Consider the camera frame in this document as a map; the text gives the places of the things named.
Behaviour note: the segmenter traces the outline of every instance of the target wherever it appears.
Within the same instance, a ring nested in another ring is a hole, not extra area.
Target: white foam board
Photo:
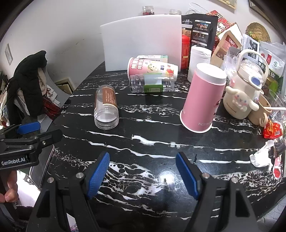
[[[131,57],[160,54],[180,71],[181,24],[180,15],[143,15],[101,25],[105,70],[127,70]]]

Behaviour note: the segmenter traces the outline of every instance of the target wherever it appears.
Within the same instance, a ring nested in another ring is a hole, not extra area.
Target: glass jar
[[[170,14],[170,15],[181,15],[182,12],[179,11],[179,10],[170,9],[169,14]]]
[[[143,6],[143,14],[142,15],[154,15],[154,7],[153,6]]]
[[[115,90],[110,85],[100,86],[95,93],[94,123],[103,130],[117,126],[119,122]]]

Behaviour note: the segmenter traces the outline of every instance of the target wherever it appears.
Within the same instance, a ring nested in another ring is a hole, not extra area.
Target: human hand
[[[0,193],[0,202],[4,203],[7,202],[15,202],[18,200],[18,185],[17,185],[17,171],[11,171],[10,175],[8,176],[7,184],[9,190],[5,193],[5,196]]]

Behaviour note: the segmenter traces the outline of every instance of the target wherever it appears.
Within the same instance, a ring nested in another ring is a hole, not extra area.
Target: woven straw hat
[[[246,28],[245,33],[258,42],[271,42],[267,30],[260,23],[249,24]]]

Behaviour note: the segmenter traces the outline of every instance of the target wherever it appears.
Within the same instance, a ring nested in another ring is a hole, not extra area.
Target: crumpled tissue
[[[249,156],[250,162],[255,167],[265,167],[268,165],[268,171],[270,171],[273,164],[271,163],[271,159],[268,157],[268,152],[273,146],[274,140],[268,140],[259,151]]]

